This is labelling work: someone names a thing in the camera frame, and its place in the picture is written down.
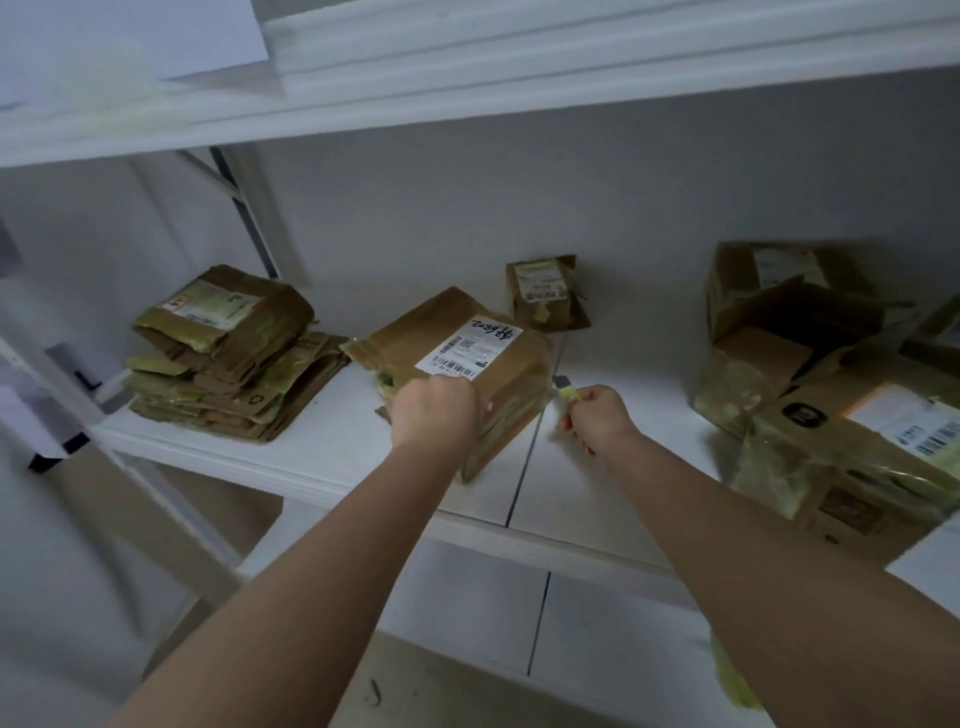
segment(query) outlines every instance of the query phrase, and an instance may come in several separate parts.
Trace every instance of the white label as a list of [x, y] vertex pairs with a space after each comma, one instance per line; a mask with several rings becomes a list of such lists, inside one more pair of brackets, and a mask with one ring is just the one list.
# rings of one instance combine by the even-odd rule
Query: white label
[[521, 263], [514, 266], [514, 270], [524, 301], [562, 301], [568, 295], [564, 275], [560, 272], [556, 260]]
[[960, 410], [897, 384], [877, 387], [846, 414], [884, 440], [951, 473], [960, 449]]
[[754, 248], [756, 275], [760, 288], [773, 288], [794, 276], [803, 276], [804, 281], [829, 288], [817, 256], [806, 248]]
[[940, 332], [935, 341], [938, 344], [960, 349], [960, 314], [957, 314], [950, 325]]
[[430, 375], [463, 376], [474, 380], [496, 359], [522, 328], [474, 316], [456, 333], [417, 363]]
[[184, 319], [232, 331], [260, 302], [256, 296], [227, 291], [203, 279], [194, 280], [160, 308]]

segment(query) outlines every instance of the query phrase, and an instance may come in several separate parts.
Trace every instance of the stack of flattened boxes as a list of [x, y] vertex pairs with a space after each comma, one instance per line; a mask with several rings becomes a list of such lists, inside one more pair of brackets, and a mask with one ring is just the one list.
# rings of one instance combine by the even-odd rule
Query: stack of flattened boxes
[[134, 320], [156, 350], [128, 362], [131, 409], [270, 442], [349, 362], [340, 351], [347, 338], [310, 330], [313, 316], [286, 283], [210, 268]]

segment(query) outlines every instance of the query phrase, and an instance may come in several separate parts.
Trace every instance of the package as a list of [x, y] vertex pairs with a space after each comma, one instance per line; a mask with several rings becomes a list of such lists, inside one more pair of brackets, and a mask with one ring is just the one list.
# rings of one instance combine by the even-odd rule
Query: package
[[[346, 336], [334, 336], [321, 331], [306, 331], [273, 360], [268, 362], [246, 386], [233, 396], [204, 394], [203, 402], [215, 409], [234, 413], [248, 419], [279, 404], [298, 377], [317, 362], [346, 359], [340, 351]], [[194, 385], [203, 390], [204, 379], [194, 379]]]
[[234, 398], [206, 392], [189, 379], [142, 371], [133, 372], [124, 385], [140, 395], [137, 406], [149, 408], [152, 419], [160, 419], [162, 411], [178, 415], [176, 422], [257, 438], [287, 411], [283, 404], [295, 390], [300, 391], [296, 388], [301, 378], [325, 383], [349, 362], [340, 351], [347, 340], [321, 331], [305, 332]]
[[755, 413], [787, 390], [812, 354], [760, 328], [739, 328], [713, 346], [693, 408], [742, 440]]
[[710, 341], [744, 326], [831, 352], [879, 333], [884, 307], [842, 243], [721, 243], [707, 284]]
[[900, 346], [900, 353], [960, 376], [960, 296], [938, 308]]
[[267, 410], [252, 418], [211, 409], [189, 402], [170, 402], [139, 395], [130, 409], [142, 417], [171, 422], [206, 432], [229, 435], [257, 443], [269, 443], [293, 422], [303, 408], [348, 364], [345, 356], [325, 356], [316, 360]]
[[137, 316], [133, 330], [178, 364], [242, 384], [312, 320], [286, 283], [216, 265]]
[[522, 326], [537, 331], [588, 328], [573, 277], [576, 255], [560, 255], [507, 265], [510, 310]]
[[732, 488], [885, 565], [960, 505], [960, 382], [858, 350], [753, 420]]
[[464, 376], [491, 403], [484, 431], [461, 468], [469, 482], [550, 400], [553, 359], [545, 336], [447, 288], [392, 324], [345, 347], [377, 372], [385, 399], [411, 379]]

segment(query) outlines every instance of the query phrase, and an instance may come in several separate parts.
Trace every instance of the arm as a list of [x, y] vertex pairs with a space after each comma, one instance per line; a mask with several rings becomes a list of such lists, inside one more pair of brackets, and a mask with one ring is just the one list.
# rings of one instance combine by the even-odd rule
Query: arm
[[605, 461], [737, 669], [781, 728], [948, 726], [960, 621], [642, 435], [614, 390], [560, 430]]
[[404, 387], [383, 463], [171, 655], [110, 728], [326, 725], [481, 409], [466, 379]]

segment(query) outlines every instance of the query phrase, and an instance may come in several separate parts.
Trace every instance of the white shelf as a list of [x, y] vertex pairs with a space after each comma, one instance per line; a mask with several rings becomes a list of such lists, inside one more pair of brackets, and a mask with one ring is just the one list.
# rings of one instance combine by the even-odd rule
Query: white shelf
[[[731, 467], [736, 441], [687, 403], [707, 351], [699, 297], [608, 293], [621, 303], [590, 302], [594, 327], [558, 342], [559, 371], [578, 385], [616, 387], [645, 432], [706, 473]], [[354, 330], [346, 319], [332, 323]], [[371, 373], [351, 364], [269, 445], [155, 423], [127, 408], [92, 433], [120, 452], [332, 508], [387, 454], [389, 428], [373, 414], [379, 402]], [[619, 487], [549, 435], [557, 413], [547, 408], [536, 442], [534, 421], [473, 483], [452, 485], [427, 536], [695, 608]]]
[[[558, 374], [576, 386], [610, 385], [644, 433], [720, 479], [739, 443], [689, 406], [708, 353], [702, 299], [624, 293], [589, 313], [593, 327], [567, 335]], [[668, 567], [600, 463], [570, 437], [552, 436], [560, 412], [558, 404], [546, 410], [510, 528]]]
[[[326, 511], [287, 499], [240, 568], [253, 578]], [[403, 567], [377, 629], [510, 676], [525, 676], [547, 571], [421, 539]]]
[[2, 110], [0, 166], [952, 65], [958, 27], [951, 0], [354, 0], [147, 101]]
[[[350, 364], [267, 445], [158, 423], [129, 408], [93, 429], [110, 448], [177, 468], [332, 507], [390, 451], [390, 426], [375, 410], [373, 374]], [[469, 485], [454, 483], [441, 509], [503, 525], [534, 436], [530, 423]]]
[[530, 678], [631, 725], [772, 728], [714, 675], [702, 615], [551, 574]]

